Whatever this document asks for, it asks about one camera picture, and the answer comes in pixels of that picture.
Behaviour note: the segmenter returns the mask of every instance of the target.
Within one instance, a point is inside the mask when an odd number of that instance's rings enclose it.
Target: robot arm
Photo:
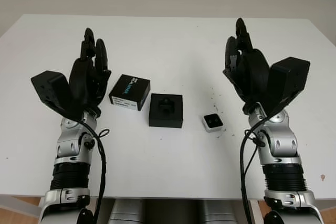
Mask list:
[[[42,102],[61,114],[61,136],[57,141],[53,179],[46,192],[39,223],[96,223],[105,187],[106,159],[100,137],[95,133],[98,105],[102,101],[111,71],[107,66],[104,42],[95,44],[87,28],[81,56],[73,64],[69,84],[58,72],[45,71],[32,78]],[[96,212],[90,203],[88,175],[95,140],[102,157],[102,177]]]
[[[225,52],[223,73],[245,102],[243,112],[249,115],[251,125],[240,149],[241,190],[248,222],[243,156],[246,141],[253,134],[266,177],[265,201],[272,208],[264,223],[323,223],[314,206],[314,194],[307,190],[297,140],[284,110],[304,89],[310,63],[289,57],[270,68],[261,51],[252,47],[241,18],[236,23],[236,38],[228,39]]]

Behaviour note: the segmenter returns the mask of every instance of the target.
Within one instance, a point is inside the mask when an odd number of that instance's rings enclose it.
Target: white table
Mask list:
[[[0,38],[0,194],[43,196],[49,189],[61,116],[43,105],[30,78],[45,70],[70,74],[86,27],[105,41],[112,76],[151,80],[151,93],[182,94],[182,129],[148,126],[142,111],[109,102],[97,131],[107,154],[105,197],[239,199],[239,146],[249,127],[243,102],[224,77],[226,40],[235,18],[152,18],[24,15]],[[336,48],[304,19],[250,19],[254,47],[270,64],[288,56],[311,62],[306,89],[287,111],[298,139],[307,184],[317,199],[336,198]],[[201,116],[218,112],[225,132],[207,133]],[[254,146],[247,145],[246,160]],[[94,151],[89,188],[98,195],[100,158]],[[262,199],[258,158],[247,175],[250,199]]]

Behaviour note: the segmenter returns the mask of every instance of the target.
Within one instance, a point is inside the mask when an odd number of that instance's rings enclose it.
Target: black wire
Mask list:
[[[245,212],[245,216],[247,219],[248,224],[252,224],[252,219],[251,219],[251,213],[250,213],[250,209],[248,206],[248,199],[247,199],[247,192],[246,192],[246,185],[245,185],[245,171],[244,171],[244,149],[245,149],[245,144],[246,141],[249,139],[249,136],[251,134],[254,134],[254,130],[256,130],[259,126],[263,125],[266,121],[268,121],[269,119],[271,119],[273,116],[275,116],[276,114],[278,114],[280,111],[278,112],[274,112],[272,114],[270,114],[269,116],[265,117],[264,119],[262,119],[261,121],[259,121],[258,123],[256,123],[255,125],[253,125],[251,127],[251,129],[246,130],[246,134],[243,138],[242,144],[240,145],[240,153],[239,153],[239,163],[240,163],[240,182],[241,182],[241,197],[243,200],[243,206],[244,206],[244,212]]]
[[[101,206],[101,201],[103,199],[103,194],[104,194],[105,185],[106,185],[106,155],[105,155],[105,150],[104,150],[103,144],[100,141],[100,138],[109,134],[110,130],[109,129],[104,129],[99,133],[99,135],[97,135],[96,132],[87,123],[85,123],[83,121],[79,121],[79,120],[74,120],[74,121],[83,125],[92,134],[92,136],[96,139],[98,152],[99,152],[100,157],[101,157],[101,177],[100,177],[99,195],[98,195],[96,210],[95,210],[95,213],[93,215],[93,223],[97,223],[98,215],[99,215],[99,211],[100,211],[100,206]]]
[[[245,171],[244,171],[244,177],[246,177],[247,170],[249,169],[249,167],[250,167],[250,165],[251,165],[251,163],[252,163],[252,160],[253,160],[254,156],[256,155],[257,150],[258,150],[258,146],[256,145],[256,147],[255,147],[255,149],[254,149],[254,152],[253,152],[253,154],[252,154],[252,156],[251,156],[251,158],[250,158],[250,161],[248,162],[248,164],[247,164],[247,166],[246,166],[246,168],[245,168]]]

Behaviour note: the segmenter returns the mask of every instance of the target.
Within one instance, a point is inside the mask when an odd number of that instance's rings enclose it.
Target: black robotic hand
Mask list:
[[[90,28],[86,29],[84,38],[80,58],[73,63],[69,84],[62,73],[52,71],[45,71],[31,79],[42,102],[71,120],[81,120],[84,111],[97,118],[100,116],[98,105],[111,75],[103,40],[98,39],[95,44]]]
[[[244,114],[259,103],[266,115],[281,111],[304,88],[310,62],[288,57],[271,67],[263,53],[252,47],[244,21],[236,23],[236,38],[229,37],[224,75],[245,102]]]

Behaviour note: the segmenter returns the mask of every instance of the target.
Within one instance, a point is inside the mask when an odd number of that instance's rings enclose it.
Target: black packaging box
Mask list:
[[[149,126],[182,128],[183,103],[180,94],[152,94]]]
[[[109,97],[112,104],[141,110],[150,89],[150,80],[122,74]]]

